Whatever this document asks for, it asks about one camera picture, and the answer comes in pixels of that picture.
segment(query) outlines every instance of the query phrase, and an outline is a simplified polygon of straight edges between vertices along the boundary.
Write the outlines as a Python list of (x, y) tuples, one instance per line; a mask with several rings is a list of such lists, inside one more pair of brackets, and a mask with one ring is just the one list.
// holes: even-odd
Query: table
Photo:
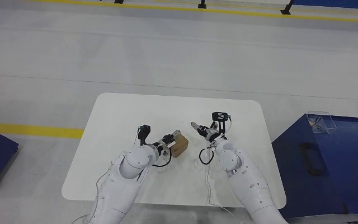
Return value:
[[(106, 172), (110, 161), (114, 161), (123, 150), (132, 148), (137, 127), (147, 124), (152, 132), (146, 142), (156, 142), (165, 134), (179, 129), (189, 140), (189, 146), (178, 158), (172, 159), (167, 170), (151, 168), (135, 202), (208, 205), (205, 168), (196, 162), (200, 150), (207, 147), (208, 142), (195, 132), (190, 123), (208, 126), (211, 113), (215, 111), (231, 114), (233, 123), (226, 136), (238, 148), (248, 151), (263, 172), (276, 206), (284, 207), (286, 196), (259, 103), (135, 94), (105, 93), (97, 98), (64, 182), (63, 197), (94, 200), (97, 179)], [(162, 158), (157, 161), (157, 164), (163, 163)], [(223, 207), (242, 207), (228, 185), (217, 156), (210, 166), (211, 202)]]

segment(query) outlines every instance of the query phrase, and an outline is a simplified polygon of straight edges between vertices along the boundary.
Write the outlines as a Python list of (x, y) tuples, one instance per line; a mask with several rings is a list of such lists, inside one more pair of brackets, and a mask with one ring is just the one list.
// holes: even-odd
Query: yellow floor stripe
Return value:
[(47, 3), (64, 3), (64, 4), (82, 4), (87, 6), (107, 6), (107, 7), (123, 7), (123, 8), (142, 8), (151, 10), (174, 10), (174, 11), (191, 11), (191, 12), (206, 12), (206, 13), (221, 13), (229, 15), (243, 15), (243, 16), (260, 16), (260, 17), (274, 17), (274, 18), (298, 18), (304, 20), (323, 20), (323, 21), (339, 21), (339, 22), (358, 22), (358, 18), (338, 18), (338, 17), (324, 17), (324, 16), (304, 16), (304, 15), (282, 15), (280, 12), (263, 13), (263, 12), (243, 12), (230, 10), (213, 10), (200, 8), (184, 8), (172, 6), (148, 6), (135, 4), (114, 4), (106, 2), (82, 2), (71, 0), (30, 0), (32, 2), (47, 2)]
[[(168, 1), (168, 0), (154, 0), (158, 3), (177, 3), (177, 4), (198, 4), (195, 2), (180, 2), (180, 1)], [(283, 8), (277, 7), (263, 7), (263, 6), (236, 6), (233, 4), (221, 4), (221, 3), (207, 3), (208, 6), (224, 6), (224, 7), (234, 7), (234, 8), (252, 8), (259, 10), (275, 10), (280, 11)], [(326, 11), (326, 10), (300, 10), (300, 9), (291, 9), (290, 12), (312, 12), (312, 13), (332, 13), (332, 14), (344, 14), (344, 15), (358, 15), (358, 12), (341, 12), (341, 11)]]
[(24, 134), (28, 136), (48, 136), (59, 138), (81, 138), (84, 129), (45, 127), (22, 124), (0, 124), (1, 134)]

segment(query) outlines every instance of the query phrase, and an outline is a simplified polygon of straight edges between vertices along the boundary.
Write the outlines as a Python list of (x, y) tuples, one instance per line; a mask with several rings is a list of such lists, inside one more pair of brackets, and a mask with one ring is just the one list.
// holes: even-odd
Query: blue box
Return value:
[(0, 173), (11, 159), (14, 152), (17, 152), (18, 143), (0, 134)]
[(314, 133), (307, 116), (272, 143), (287, 197), (281, 214), (358, 213), (358, 118), (331, 116), (337, 130)]

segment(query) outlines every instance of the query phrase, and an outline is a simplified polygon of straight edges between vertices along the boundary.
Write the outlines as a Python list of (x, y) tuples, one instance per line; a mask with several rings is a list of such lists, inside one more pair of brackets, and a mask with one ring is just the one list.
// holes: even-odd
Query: white cable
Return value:
[(212, 206), (216, 206), (216, 207), (219, 207), (219, 208), (222, 208), (223, 210), (227, 211), (228, 213), (230, 213), (233, 217), (236, 217), (231, 211), (227, 210), (226, 208), (222, 207), (222, 206), (219, 206), (217, 204), (212, 204), (211, 202), (211, 186), (210, 186), (210, 183), (209, 183), (209, 172), (210, 172), (210, 164), (208, 165), (208, 173), (206, 174), (206, 178), (205, 178), (205, 184), (206, 184), (206, 187), (208, 187), (208, 197), (206, 198), (206, 202), (205, 204), (208, 202), (209, 200), (209, 204), (211, 204)]
[[(111, 167), (112, 167), (113, 163), (111, 161), (111, 166), (108, 168), (108, 170), (100, 177), (98, 178), (97, 182), (96, 182), (96, 189), (97, 189), (97, 196), (96, 196), (96, 206), (95, 206), (95, 210), (93, 211), (93, 214), (92, 214), (92, 217), (89, 219), (89, 221), (87, 223), (90, 223), (95, 215), (95, 212), (97, 210), (97, 206), (98, 206), (98, 198), (99, 198), (99, 194), (100, 194), (100, 191), (98, 189), (98, 182), (102, 179), (102, 177), (104, 177), (110, 170), (111, 170)], [(75, 220), (73, 220), (73, 222), (71, 224), (74, 224), (75, 221), (79, 220), (80, 218), (85, 218), (86, 216), (89, 216), (90, 214), (85, 214), (84, 216), (80, 216), (78, 218), (76, 218)]]
[(76, 218), (75, 220), (73, 220), (73, 222), (71, 224), (74, 224), (77, 220), (79, 220), (80, 218), (85, 218), (86, 216), (89, 216), (90, 214), (85, 214), (84, 216), (80, 216), (78, 218)]

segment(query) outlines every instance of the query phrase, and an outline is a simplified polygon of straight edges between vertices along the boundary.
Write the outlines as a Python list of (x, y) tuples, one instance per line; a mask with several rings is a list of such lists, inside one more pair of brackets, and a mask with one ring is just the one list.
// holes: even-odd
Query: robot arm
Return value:
[(253, 221), (256, 224), (286, 224), (271, 198), (269, 185), (259, 168), (245, 150), (235, 148), (225, 137), (224, 124), (228, 119), (231, 121), (227, 113), (215, 112), (210, 128), (194, 122), (191, 126), (211, 143), (210, 147), (214, 148), (220, 165), (228, 175), (233, 193)]
[(150, 126), (139, 127), (140, 146), (124, 151), (110, 167), (105, 181), (97, 189), (92, 212), (83, 223), (119, 224), (133, 205), (150, 166), (166, 147), (175, 144), (174, 138), (180, 131), (168, 134), (156, 143), (146, 144), (149, 133)]

